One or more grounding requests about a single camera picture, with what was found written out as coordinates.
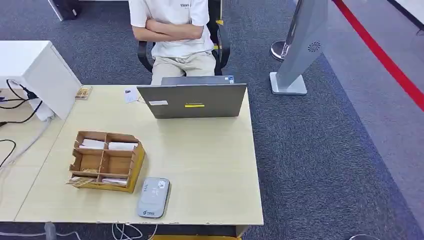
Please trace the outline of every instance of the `hand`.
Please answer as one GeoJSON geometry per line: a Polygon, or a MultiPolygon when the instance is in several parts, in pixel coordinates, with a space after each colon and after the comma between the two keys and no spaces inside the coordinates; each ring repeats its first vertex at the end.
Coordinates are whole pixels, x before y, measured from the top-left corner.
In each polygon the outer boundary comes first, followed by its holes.
{"type": "Polygon", "coordinates": [[[155,29],[157,29],[159,24],[160,23],[156,21],[155,19],[148,19],[146,21],[146,28],[150,31],[157,32],[155,29]]]}

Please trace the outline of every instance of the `white t-shirt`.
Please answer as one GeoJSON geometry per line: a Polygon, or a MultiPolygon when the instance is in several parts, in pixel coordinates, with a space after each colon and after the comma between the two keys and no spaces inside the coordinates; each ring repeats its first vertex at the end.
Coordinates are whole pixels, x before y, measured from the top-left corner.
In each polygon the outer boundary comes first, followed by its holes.
{"type": "Polygon", "coordinates": [[[131,25],[145,28],[147,19],[164,24],[204,26],[200,39],[157,42],[152,57],[184,58],[214,49],[209,22],[208,0],[129,0],[131,25]]]}

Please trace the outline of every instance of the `light wooden desk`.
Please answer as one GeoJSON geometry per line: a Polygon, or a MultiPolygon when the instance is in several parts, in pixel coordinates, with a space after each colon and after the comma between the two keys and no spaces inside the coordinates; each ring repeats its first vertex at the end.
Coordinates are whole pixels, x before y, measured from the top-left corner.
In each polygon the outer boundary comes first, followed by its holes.
{"type": "MultiPolygon", "coordinates": [[[[9,89],[1,90],[1,96],[15,98],[9,89]]],[[[17,103],[19,102],[0,104],[3,107],[11,107],[17,103]]],[[[21,121],[29,117],[33,111],[29,103],[24,103],[16,109],[0,108],[0,122],[21,121]]],[[[36,116],[23,124],[7,124],[0,128],[0,140],[10,139],[15,141],[17,145],[15,152],[17,152],[37,135],[43,124],[36,116]]],[[[13,165],[9,165],[0,171],[0,222],[15,221],[15,217],[63,124],[64,121],[59,118],[54,119],[41,138],[26,153],[17,159],[13,165]]],[[[0,142],[0,161],[5,159],[12,147],[11,142],[0,142]]]]}
{"type": "Polygon", "coordinates": [[[235,225],[241,235],[262,225],[262,205],[245,95],[239,117],[155,119],[142,102],[124,102],[122,85],[97,85],[77,101],[15,221],[235,225]],[[65,182],[79,130],[131,134],[146,150],[133,194],[77,189],[65,182]],[[139,217],[144,177],[171,182],[163,217],[139,217]]]}

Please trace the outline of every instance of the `office chair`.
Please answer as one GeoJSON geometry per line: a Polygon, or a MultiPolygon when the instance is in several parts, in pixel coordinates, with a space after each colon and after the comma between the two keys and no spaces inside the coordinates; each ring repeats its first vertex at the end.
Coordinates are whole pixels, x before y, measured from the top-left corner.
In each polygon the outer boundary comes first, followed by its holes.
{"type": "MultiPolygon", "coordinates": [[[[215,75],[220,76],[223,74],[222,68],[227,65],[228,58],[230,57],[230,40],[228,39],[227,31],[224,26],[217,23],[221,22],[221,11],[217,11],[217,3],[219,4],[220,1],[208,0],[209,22],[206,26],[210,32],[210,39],[215,44],[215,49],[212,51],[212,55],[216,60],[215,75]]],[[[147,57],[147,44],[146,41],[138,42],[137,56],[143,66],[149,72],[152,72],[153,63],[147,57]]]]}

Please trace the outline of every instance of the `metal stanchion base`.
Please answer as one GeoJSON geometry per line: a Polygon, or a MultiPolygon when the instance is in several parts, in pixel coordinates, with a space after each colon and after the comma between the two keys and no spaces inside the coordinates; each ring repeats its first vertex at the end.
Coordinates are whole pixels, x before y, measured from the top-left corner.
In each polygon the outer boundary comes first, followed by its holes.
{"type": "Polygon", "coordinates": [[[44,230],[45,230],[45,240],[57,239],[56,227],[53,223],[51,222],[44,223],[44,230]]]}
{"type": "Polygon", "coordinates": [[[308,91],[306,90],[304,78],[302,75],[298,76],[296,80],[287,88],[279,88],[276,78],[276,72],[269,73],[269,80],[271,81],[272,93],[276,95],[305,95],[308,91]]]}
{"type": "Polygon", "coordinates": [[[282,56],[282,54],[285,43],[285,41],[276,41],[271,45],[272,56],[280,62],[284,61],[284,57],[282,56]]]}

